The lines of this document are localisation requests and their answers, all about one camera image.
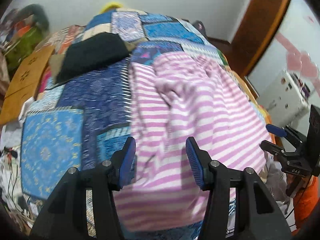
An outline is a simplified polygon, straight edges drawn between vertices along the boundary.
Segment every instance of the yellow object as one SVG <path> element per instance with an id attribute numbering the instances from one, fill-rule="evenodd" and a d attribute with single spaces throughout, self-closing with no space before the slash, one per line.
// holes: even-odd
<path id="1" fill-rule="evenodd" d="M 99 14 L 105 13 L 111 9 L 117 9 L 117 8 L 121 8 L 121 7 L 123 7 L 123 5 L 121 3 L 109 2 L 105 6 L 103 6 L 103 8 L 100 10 Z"/>

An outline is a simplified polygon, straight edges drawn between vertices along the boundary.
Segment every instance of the striped cloth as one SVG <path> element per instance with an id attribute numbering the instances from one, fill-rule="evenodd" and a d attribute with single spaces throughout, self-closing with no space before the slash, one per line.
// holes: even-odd
<path id="1" fill-rule="evenodd" d="M 136 181 L 115 192 L 120 221 L 130 231 L 182 227 L 203 220 L 200 191 L 185 152 L 188 136 L 228 168 L 266 164 L 259 143 L 270 140 L 244 93 L 212 59 L 165 53 L 153 66 L 132 63 L 132 136 Z M 235 191 L 230 192 L 230 200 Z"/>

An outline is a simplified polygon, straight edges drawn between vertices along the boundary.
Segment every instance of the silver screw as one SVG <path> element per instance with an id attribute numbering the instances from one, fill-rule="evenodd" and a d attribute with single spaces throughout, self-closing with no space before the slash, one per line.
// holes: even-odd
<path id="1" fill-rule="evenodd" d="M 220 165 L 220 163 L 218 161 L 211 161 L 210 164 L 213 167 L 218 167 Z"/>
<path id="2" fill-rule="evenodd" d="M 246 171 L 247 173 L 249 173 L 249 174 L 254 174 L 254 169 L 251 168 L 251 167 L 245 168 L 245 171 Z"/>
<path id="3" fill-rule="evenodd" d="M 108 166 L 111 165 L 111 161 L 110 160 L 105 160 L 105 161 L 102 162 L 102 165 L 108 167 Z"/>
<path id="4" fill-rule="evenodd" d="M 68 169 L 68 172 L 70 174 L 74 174 L 76 171 L 77 171 L 77 169 L 75 167 L 71 167 L 71 168 Z"/>

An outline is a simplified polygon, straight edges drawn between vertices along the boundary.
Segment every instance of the black cloth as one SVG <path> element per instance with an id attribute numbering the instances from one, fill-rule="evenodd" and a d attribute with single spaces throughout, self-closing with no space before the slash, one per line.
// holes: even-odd
<path id="1" fill-rule="evenodd" d="M 107 67 L 128 56 L 129 51 L 118 34 L 99 33 L 68 48 L 56 82 L 64 83 L 83 73 Z"/>

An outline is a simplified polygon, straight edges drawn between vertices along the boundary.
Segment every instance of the wooden door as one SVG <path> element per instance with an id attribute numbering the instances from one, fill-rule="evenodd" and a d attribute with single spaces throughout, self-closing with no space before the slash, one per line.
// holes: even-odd
<path id="1" fill-rule="evenodd" d="M 250 73 L 276 33 L 290 0 L 251 0 L 236 35 L 225 52 L 232 70 Z"/>

